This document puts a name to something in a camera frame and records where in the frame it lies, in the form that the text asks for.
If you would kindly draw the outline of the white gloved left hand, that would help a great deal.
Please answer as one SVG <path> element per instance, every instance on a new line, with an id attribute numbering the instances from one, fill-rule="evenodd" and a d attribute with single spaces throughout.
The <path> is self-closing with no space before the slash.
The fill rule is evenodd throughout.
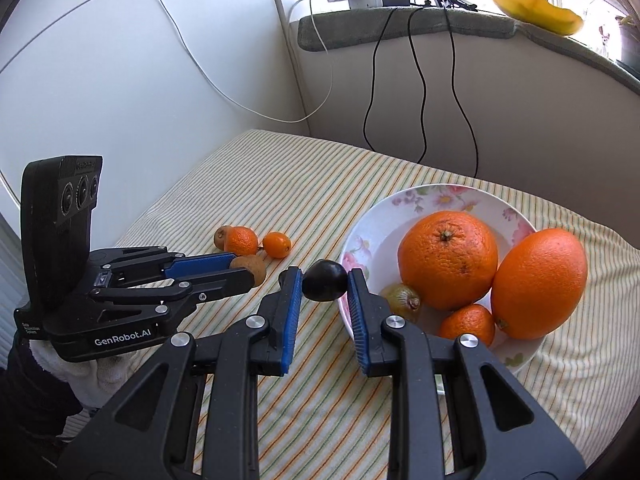
<path id="1" fill-rule="evenodd" d="M 29 349 L 40 367 L 67 382 L 84 408 L 102 408 L 134 374 L 139 352 L 80 363 L 64 361 L 49 341 L 31 340 Z"/>

